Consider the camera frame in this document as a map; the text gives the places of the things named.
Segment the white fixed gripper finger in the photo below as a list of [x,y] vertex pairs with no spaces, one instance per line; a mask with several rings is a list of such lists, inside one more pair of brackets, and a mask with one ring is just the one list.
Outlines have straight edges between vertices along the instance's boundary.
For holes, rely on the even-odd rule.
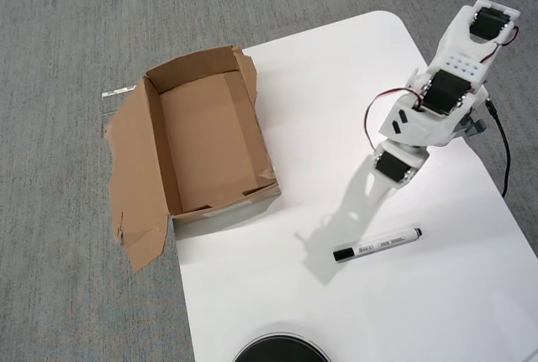
[[367,201],[370,205],[373,205],[377,203],[377,194],[376,194],[376,182],[375,182],[375,175],[373,173],[374,166],[375,166],[375,155],[370,155],[368,157],[368,173],[367,173],[367,179],[366,179],[366,195],[367,195]]

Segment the white moving gripper finger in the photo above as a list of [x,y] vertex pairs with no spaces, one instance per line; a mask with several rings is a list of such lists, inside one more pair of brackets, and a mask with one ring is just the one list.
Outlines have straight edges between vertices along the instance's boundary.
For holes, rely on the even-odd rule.
[[396,191],[407,185],[407,181],[396,182],[383,173],[372,173],[372,207],[379,207],[391,191]]

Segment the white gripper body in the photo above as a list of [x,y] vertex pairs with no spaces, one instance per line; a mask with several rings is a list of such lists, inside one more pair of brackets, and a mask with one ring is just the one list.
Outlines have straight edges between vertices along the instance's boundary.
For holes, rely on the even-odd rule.
[[384,137],[375,149],[375,173],[392,184],[406,184],[422,168],[430,146],[442,147],[465,133],[464,118],[479,106],[479,98],[466,93],[446,116],[417,108],[413,94],[401,96],[379,129]]

